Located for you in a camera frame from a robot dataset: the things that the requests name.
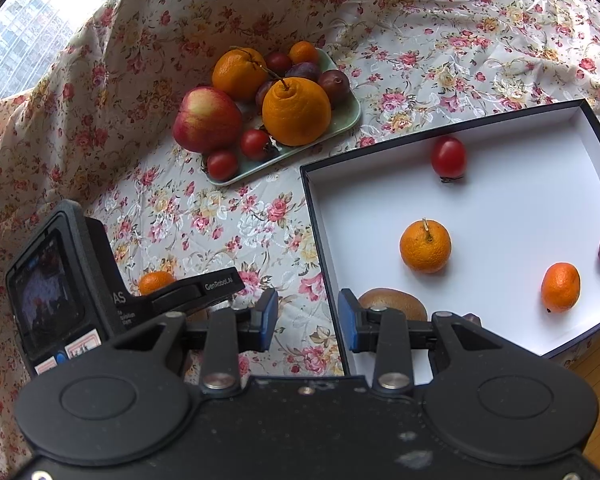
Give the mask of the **small mandarin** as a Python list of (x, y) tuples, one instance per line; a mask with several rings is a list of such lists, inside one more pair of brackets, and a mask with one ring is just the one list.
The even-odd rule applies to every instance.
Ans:
[(166, 271), (154, 271), (144, 274), (138, 280), (137, 288), (142, 296), (148, 296), (174, 282), (175, 278), (171, 273)]
[(320, 54), (317, 48), (309, 41), (302, 40), (292, 45), (289, 49), (288, 56), (294, 64), (320, 62)]

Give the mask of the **mandarin with stem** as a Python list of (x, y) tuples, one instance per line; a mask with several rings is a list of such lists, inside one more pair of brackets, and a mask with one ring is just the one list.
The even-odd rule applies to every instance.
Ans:
[(414, 272), (434, 274), (449, 261), (452, 240), (441, 223), (422, 218), (410, 224), (400, 238), (400, 255)]

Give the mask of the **red cherry tomato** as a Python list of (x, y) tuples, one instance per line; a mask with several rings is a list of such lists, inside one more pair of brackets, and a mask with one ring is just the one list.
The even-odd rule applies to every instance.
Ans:
[(430, 162), (434, 172), (442, 180), (457, 180), (464, 177), (467, 167), (465, 145), (452, 136), (442, 136), (434, 144)]

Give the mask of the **brown kiwi in box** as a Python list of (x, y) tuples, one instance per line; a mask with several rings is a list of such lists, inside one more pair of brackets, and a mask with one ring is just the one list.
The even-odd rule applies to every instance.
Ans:
[(372, 288), (358, 297), (364, 309), (394, 309), (403, 312), (409, 321), (428, 320), (428, 313), (422, 302), (407, 292), (392, 288)]

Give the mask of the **red tomato front of tray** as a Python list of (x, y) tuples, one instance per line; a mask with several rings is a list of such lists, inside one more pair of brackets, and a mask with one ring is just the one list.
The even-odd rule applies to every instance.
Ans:
[(227, 181), (238, 174), (239, 160), (232, 150), (219, 150), (206, 158), (208, 176), (215, 181)]

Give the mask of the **red tomato beside orange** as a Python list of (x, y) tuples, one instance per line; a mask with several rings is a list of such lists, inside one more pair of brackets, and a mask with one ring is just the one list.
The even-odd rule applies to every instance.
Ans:
[(271, 151), (270, 136), (264, 130), (249, 129), (240, 138), (240, 149), (251, 160), (265, 160)]

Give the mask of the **red apple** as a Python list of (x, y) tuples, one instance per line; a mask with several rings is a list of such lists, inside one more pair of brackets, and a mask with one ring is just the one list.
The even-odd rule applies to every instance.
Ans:
[(198, 154), (230, 148), (242, 134), (242, 112), (223, 91), (190, 90), (182, 99), (172, 127), (177, 144)]

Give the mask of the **black box white interior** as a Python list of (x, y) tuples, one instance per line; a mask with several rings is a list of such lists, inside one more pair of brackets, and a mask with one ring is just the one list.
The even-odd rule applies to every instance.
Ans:
[[(465, 145), (464, 177), (442, 180), (434, 144)], [(428, 312), (477, 315), (540, 356), (600, 330), (600, 123), (588, 102), (561, 102), (425, 130), (303, 166), (301, 177), (329, 299), (348, 288), (402, 290)], [(412, 271), (404, 230), (422, 218), (452, 240), (446, 266)], [(556, 262), (575, 266), (577, 303), (548, 312), (541, 285)]]

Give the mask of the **light green fruit tray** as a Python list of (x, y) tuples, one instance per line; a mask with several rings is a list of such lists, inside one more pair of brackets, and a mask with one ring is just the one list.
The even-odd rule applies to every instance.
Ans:
[[(320, 48), (316, 48), (316, 50), (320, 56), (318, 67), (321, 69), (321, 71), (324, 72), (325, 70), (336, 70), (337, 65), (329, 56), (329, 54)], [(257, 113), (256, 104), (237, 103), (237, 105), (242, 112), (245, 128), (262, 129), (263, 122), (261, 116)], [(246, 155), (242, 154), (242, 150), (240, 149), (239, 145), (237, 145), (233, 151), (238, 161), (238, 169), (233, 177), (226, 180), (218, 180), (214, 177), (211, 177), (211, 174), (208, 173), (206, 167), (206, 158), (204, 156), (200, 156), (199, 160), (202, 174), (211, 184), (215, 186), (220, 186), (222, 188), (222, 186), (232, 185), (240, 180), (250, 178), (259, 172), (268, 170), (268, 168), (279, 164), (280, 162), (284, 162), (288, 158), (294, 157), (298, 154), (303, 154), (303, 152), (306, 152), (309, 148), (313, 148), (316, 144), (326, 142), (327, 140), (340, 136), (340, 134), (350, 131), (360, 122), (361, 116), (361, 103), (351, 91), (347, 96), (347, 99), (344, 99), (340, 104), (338, 104), (338, 106), (336, 106), (334, 110), (332, 110), (332, 121), (330, 122), (328, 129), (313, 143), (298, 146), (298, 148), (293, 148), (283, 144), (278, 144), (277, 141), (272, 140), (274, 152), (267, 160), (264, 160), (263, 162), (257, 162), (256, 160), (249, 159), (246, 157)]]

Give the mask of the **large bumpy orange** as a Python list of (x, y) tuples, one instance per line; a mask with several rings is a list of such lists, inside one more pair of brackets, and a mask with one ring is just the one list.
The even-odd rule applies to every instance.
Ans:
[(316, 141), (332, 122), (332, 106), (316, 82), (288, 77), (276, 81), (265, 95), (262, 122), (278, 143), (298, 148)]

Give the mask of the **dark purple plum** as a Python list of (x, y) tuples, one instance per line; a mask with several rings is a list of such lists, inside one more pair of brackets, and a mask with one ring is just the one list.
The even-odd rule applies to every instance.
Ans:
[(258, 115), (262, 114), (262, 107), (263, 107), (264, 99), (265, 99), (266, 95), (268, 94), (268, 92), (270, 91), (270, 89), (272, 88), (273, 84), (275, 84), (274, 80), (265, 81), (264, 84), (260, 85), (260, 88), (258, 89), (256, 96), (254, 97), (254, 105), (256, 106)]

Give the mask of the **dark plum right of tray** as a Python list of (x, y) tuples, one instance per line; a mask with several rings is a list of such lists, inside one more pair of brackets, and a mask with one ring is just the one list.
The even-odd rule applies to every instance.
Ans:
[(325, 70), (318, 77), (317, 83), (325, 91), (332, 107), (347, 99), (351, 92), (349, 79), (340, 70)]

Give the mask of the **round orange behind apple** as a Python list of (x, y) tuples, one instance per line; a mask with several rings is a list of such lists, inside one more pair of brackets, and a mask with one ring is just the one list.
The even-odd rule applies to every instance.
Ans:
[(256, 50), (237, 47), (225, 52), (215, 63), (212, 87), (236, 102), (254, 100), (262, 84), (268, 81), (264, 57)]

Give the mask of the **floral tablecloth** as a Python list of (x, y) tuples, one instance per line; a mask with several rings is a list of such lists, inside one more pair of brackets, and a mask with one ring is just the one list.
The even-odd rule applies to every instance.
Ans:
[(600, 118), (595, 0), (7, 0), (0, 9), (0, 479), (28, 457), (28, 374), (5, 274), (64, 198), (105, 226), (125, 281), (234, 266), (247, 304), (280, 295), (272, 352), (243, 373), (342, 370), (299, 159), (215, 188), (171, 126), (230, 47), (306, 40), (352, 81), (361, 125), (337, 154), (420, 129), (583, 98)]

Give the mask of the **small mandarin on tray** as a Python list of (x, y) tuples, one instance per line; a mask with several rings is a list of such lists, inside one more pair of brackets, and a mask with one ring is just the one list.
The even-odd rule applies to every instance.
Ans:
[(288, 56), (294, 64), (320, 62), (320, 54), (317, 48), (309, 41), (302, 40), (292, 45), (289, 49)]

